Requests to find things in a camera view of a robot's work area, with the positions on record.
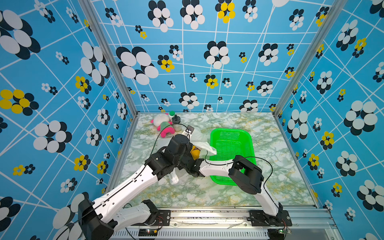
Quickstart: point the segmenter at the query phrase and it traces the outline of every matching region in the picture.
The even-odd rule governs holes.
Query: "black and white flower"
[[[239,107],[240,112],[254,112],[256,113],[259,109],[257,108],[259,104],[257,103],[257,100],[244,100],[243,105]]]
[[[118,103],[118,116],[125,120],[128,115],[127,105],[125,103]]]
[[[65,180],[65,182],[62,182],[60,187],[60,192],[61,193],[64,193],[64,192],[69,192],[70,190],[73,191],[74,190],[74,187],[77,185],[77,181],[75,178],[72,178],[72,179],[67,179]]]
[[[355,154],[349,154],[347,151],[341,152],[341,157],[337,158],[337,162],[335,163],[336,167],[340,169],[340,174],[344,177],[348,174],[351,176],[355,176],[358,166],[356,161],[358,158]]]
[[[214,108],[210,104],[204,105],[204,109],[206,112],[213,112]]]
[[[48,20],[49,23],[56,21],[55,17],[53,16],[53,12],[48,10],[44,3],[35,0],[35,4],[33,6],[36,11],[39,11],[42,17],[45,17]]]
[[[327,200],[327,201],[324,202],[323,208],[324,209],[328,209],[328,210],[333,210],[332,206],[333,206],[333,204],[329,200]]]
[[[243,12],[245,12],[244,18],[248,20],[248,22],[252,22],[253,19],[257,18],[257,7],[256,0],[246,0],[245,6],[243,6]]]
[[[11,224],[11,217],[19,213],[20,204],[13,204],[13,198],[4,197],[0,200],[0,232],[4,231]]]
[[[180,15],[185,24],[190,24],[193,30],[199,27],[199,24],[205,22],[203,7],[199,0],[183,0],[183,8],[180,9]]]
[[[360,135],[362,131],[371,132],[377,123],[377,116],[373,113],[376,103],[362,103],[357,100],[351,105],[351,110],[345,114],[344,125],[351,128],[353,135]]]
[[[111,20],[111,24],[115,25],[116,27],[124,25],[124,22],[120,16],[115,13],[113,8],[105,8],[105,16],[109,18]]]
[[[132,48],[132,52],[125,47],[118,47],[116,55],[121,60],[118,63],[120,72],[127,78],[135,79],[141,85],[147,85],[149,78],[156,78],[159,75],[159,71],[151,63],[151,57],[141,47]],[[141,70],[133,69],[136,62],[140,64]]]
[[[226,88],[232,87],[232,82],[229,80],[229,78],[224,78],[222,83],[224,83],[224,87]]]
[[[372,5],[369,9],[371,14],[379,12],[379,17],[384,18],[384,1],[383,0],[372,0]]]
[[[304,9],[300,9],[300,10],[295,9],[292,15],[289,17],[289,20],[291,21],[289,27],[292,28],[293,31],[296,31],[297,28],[301,28],[303,26],[303,20],[304,20],[303,13],[304,13]]]
[[[59,59],[59,61],[63,60],[63,55],[59,52],[56,52],[56,58]]]
[[[305,98],[307,97],[307,91],[301,91],[301,94],[300,94],[300,102],[301,103],[304,103],[306,100]]]
[[[97,121],[101,122],[101,124],[108,125],[108,121],[111,117],[108,115],[108,110],[102,108],[97,110]]]
[[[197,100],[197,96],[195,93],[181,93],[181,98],[179,99],[179,102],[182,106],[187,107],[188,109],[193,109],[194,107],[197,107],[200,105],[199,101]]]
[[[78,23],[79,22],[79,19],[77,18],[77,15],[73,13],[72,9],[67,7],[66,11],[65,11],[68,16],[70,18],[72,18],[72,20],[74,21],[74,23]]]
[[[169,103],[169,101],[168,101],[166,98],[162,98],[162,99],[161,99],[161,102],[164,103],[164,105],[165,105],[166,107],[169,107],[169,106],[170,106],[170,103]]]
[[[119,93],[117,91],[113,91],[112,96],[114,96],[116,99],[119,99]]]
[[[32,38],[32,28],[11,10],[0,12],[0,45],[18,58],[29,59],[31,52],[40,52],[40,44]]]
[[[148,18],[152,20],[152,24],[155,27],[160,27],[160,30],[165,33],[168,31],[168,27],[173,26],[173,20],[170,18],[170,11],[167,9],[164,1],[160,0],[157,3],[153,0],[148,3],[150,11],[148,12]]]
[[[144,99],[144,101],[147,101],[147,102],[150,101],[149,97],[147,97],[145,94],[142,94],[141,98]]]
[[[348,221],[353,222],[353,218],[356,217],[356,211],[349,207],[347,208],[347,212],[344,214],[344,216],[347,217]]]
[[[101,134],[99,129],[93,128],[92,130],[87,130],[86,135],[87,144],[90,144],[91,146],[99,145],[99,141],[101,141]]]
[[[317,173],[317,177],[318,178],[323,178],[323,175],[324,175],[324,168],[319,168],[319,171]]]
[[[323,123],[321,122],[321,118],[316,118],[315,121],[313,122],[312,128],[314,129],[315,132],[320,131],[320,127]]]
[[[88,109],[91,106],[89,99],[85,98],[84,96],[78,96],[77,100],[78,100],[77,105],[79,105],[82,108]]]
[[[333,79],[331,78],[332,71],[322,72],[320,74],[319,80],[317,80],[316,89],[319,90],[321,94],[324,94],[326,90],[331,88]]]
[[[110,71],[106,65],[106,60],[101,48],[98,46],[92,47],[88,42],[83,42],[81,49],[85,56],[80,61],[81,68],[86,74],[92,77],[94,83],[103,86],[104,78],[110,77]],[[95,67],[96,61],[99,62],[98,69]]]
[[[262,97],[273,92],[273,82],[272,81],[261,81],[260,85],[256,87],[257,93],[260,93]]]
[[[180,61],[180,59],[183,58],[183,52],[179,49],[179,46],[170,45],[169,48],[169,53],[172,54],[172,57],[177,61]]]
[[[294,109],[291,114],[291,119],[288,121],[287,130],[291,133],[291,139],[293,142],[299,141],[299,138],[305,139],[308,134],[308,113],[306,111],[299,111]]]
[[[373,80],[376,80],[377,83],[381,82],[381,80],[384,78],[384,69],[382,69],[383,66],[384,66],[384,62],[380,62],[379,66],[375,70],[375,75],[373,76]]]
[[[341,33],[338,36],[336,47],[342,51],[347,50],[348,45],[353,44],[356,40],[356,35],[359,29],[356,27],[358,21],[355,19],[351,23],[346,23],[341,28]]]
[[[207,48],[208,51],[204,53],[204,58],[209,65],[213,64],[215,69],[220,69],[222,65],[229,63],[228,48],[224,41],[217,44],[215,41],[210,41]]]
[[[277,61],[277,54],[279,53],[277,47],[278,45],[276,43],[272,45],[269,43],[264,44],[263,50],[259,52],[260,62],[264,63],[264,66],[269,66],[271,63]]]
[[[384,210],[384,187],[376,185],[371,180],[365,180],[364,185],[359,187],[357,196],[363,200],[363,206],[372,210],[375,208],[377,211]]]
[[[51,87],[49,87],[48,83],[42,83],[41,89],[47,93],[47,92],[49,92],[49,90],[51,90]]]
[[[34,130],[38,137],[34,140],[33,147],[37,150],[45,149],[50,153],[63,152],[65,144],[72,139],[65,122],[53,120],[48,125],[39,123]]]

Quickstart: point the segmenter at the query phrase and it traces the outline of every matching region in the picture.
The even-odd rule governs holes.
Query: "green plastic basket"
[[[255,156],[251,135],[241,129],[218,128],[213,130],[210,145],[217,150],[217,155],[209,158],[211,161],[227,161],[234,159],[236,155]],[[249,161],[256,165],[255,158],[249,159]],[[211,176],[211,179],[217,184],[236,186],[230,177]]]

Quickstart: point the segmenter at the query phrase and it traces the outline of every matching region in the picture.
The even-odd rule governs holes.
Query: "black cable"
[[[151,154],[150,154],[150,155],[152,155],[153,150],[155,149],[156,142],[157,142],[157,139],[159,138],[160,134],[164,131],[164,129],[166,129],[167,127],[172,126],[172,125],[182,125],[182,126],[184,126],[185,128],[188,128],[186,125],[181,124],[181,123],[175,123],[175,124],[169,124],[169,125],[167,125],[165,128],[163,128],[163,130],[161,130],[161,131],[159,132],[159,135],[157,136],[157,138],[156,138],[156,140],[155,140],[155,143],[153,144],[153,148],[152,148],[152,151],[151,151]]]
[[[134,240],[136,240],[136,238],[132,237],[132,235],[129,233],[128,229],[125,228],[125,230],[127,230],[127,233],[130,235],[131,238],[133,238]]]

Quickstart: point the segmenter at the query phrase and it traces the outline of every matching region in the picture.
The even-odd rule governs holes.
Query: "white plush toy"
[[[162,122],[169,122],[171,119],[167,113],[159,113],[156,117],[151,121],[155,127],[159,127]]]

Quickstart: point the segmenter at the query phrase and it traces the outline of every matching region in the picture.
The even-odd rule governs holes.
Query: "yellow flower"
[[[317,192],[315,192],[313,189],[311,189],[311,190],[312,190],[312,192],[313,192],[314,197],[316,198],[315,200],[317,201],[317,198],[319,197],[319,195],[318,195]]]
[[[249,91],[255,90],[255,86],[254,86],[254,85],[250,85],[247,89],[248,89]]]
[[[338,193],[342,193],[343,190],[342,190],[342,186],[340,184],[338,184],[337,182],[335,182],[335,185],[333,185],[333,188],[335,189],[335,192],[338,192]]]
[[[291,50],[289,50],[288,52],[287,52],[287,54],[289,55],[289,56],[291,56],[292,54],[294,54],[295,53],[295,50],[294,49],[291,49]]]
[[[289,78],[293,77],[294,74],[295,74],[295,71],[288,71],[285,76],[289,79]]]
[[[142,39],[146,39],[147,38],[147,34],[143,31],[143,32],[140,33],[140,37]]]
[[[23,175],[24,171],[25,171],[25,167],[23,165],[20,165],[18,167],[13,168],[13,175],[21,176]]]
[[[366,40],[367,38],[359,39],[357,44],[355,45],[355,49],[358,51],[362,50],[362,48],[367,45]]]
[[[218,86],[217,78],[215,79],[208,79],[208,82],[206,83],[206,86],[209,87],[210,89],[214,89],[215,87]]]
[[[324,44],[321,44],[320,47],[317,49],[317,53],[321,53],[324,50]]]
[[[319,156],[316,156],[314,155],[313,153],[311,154],[311,157],[309,159],[309,163],[308,163],[310,166],[314,167],[314,166],[319,166],[320,163],[319,163]]]
[[[318,27],[320,27],[323,24],[326,17],[327,17],[327,15],[324,15],[324,14],[321,14],[319,16],[319,19],[316,20],[316,24]]]

